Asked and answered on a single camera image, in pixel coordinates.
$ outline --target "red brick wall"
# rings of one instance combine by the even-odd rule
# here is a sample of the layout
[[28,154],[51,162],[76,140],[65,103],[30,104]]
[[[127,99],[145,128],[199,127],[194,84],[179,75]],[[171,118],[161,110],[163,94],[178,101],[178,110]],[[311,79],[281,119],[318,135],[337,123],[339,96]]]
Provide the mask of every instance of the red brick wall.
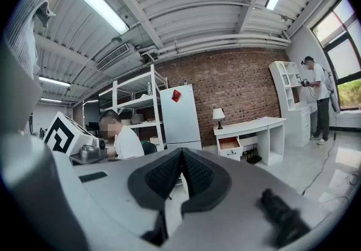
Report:
[[169,87],[192,84],[202,146],[215,144],[213,109],[223,108],[223,124],[280,117],[276,88],[268,66],[289,61],[284,50],[233,49],[204,52],[156,65]]

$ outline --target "white desk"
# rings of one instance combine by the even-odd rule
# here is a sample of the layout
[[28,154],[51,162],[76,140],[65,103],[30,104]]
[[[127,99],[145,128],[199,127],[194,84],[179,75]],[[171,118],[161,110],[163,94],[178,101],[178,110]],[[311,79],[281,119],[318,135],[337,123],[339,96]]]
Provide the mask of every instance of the white desk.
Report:
[[217,141],[218,154],[239,160],[243,146],[239,136],[256,133],[257,151],[266,165],[283,159],[285,118],[264,117],[253,121],[213,128]]

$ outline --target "white refrigerator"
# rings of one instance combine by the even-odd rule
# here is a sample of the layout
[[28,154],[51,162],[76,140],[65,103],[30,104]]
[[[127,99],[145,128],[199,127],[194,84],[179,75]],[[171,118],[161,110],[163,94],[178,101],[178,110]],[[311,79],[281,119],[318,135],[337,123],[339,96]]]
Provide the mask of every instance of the white refrigerator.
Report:
[[[180,92],[178,102],[172,99],[174,90]],[[160,102],[167,148],[202,150],[192,85],[160,91]]]

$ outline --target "open drawer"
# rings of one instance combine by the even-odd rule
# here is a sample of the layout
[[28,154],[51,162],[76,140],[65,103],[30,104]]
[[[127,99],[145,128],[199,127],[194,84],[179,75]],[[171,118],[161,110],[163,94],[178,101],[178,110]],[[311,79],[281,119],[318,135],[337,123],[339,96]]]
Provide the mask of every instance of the open drawer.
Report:
[[219,154],[239,161],[243,153],[243,147],[239,143],[237,136],[226,139],[219,139]]

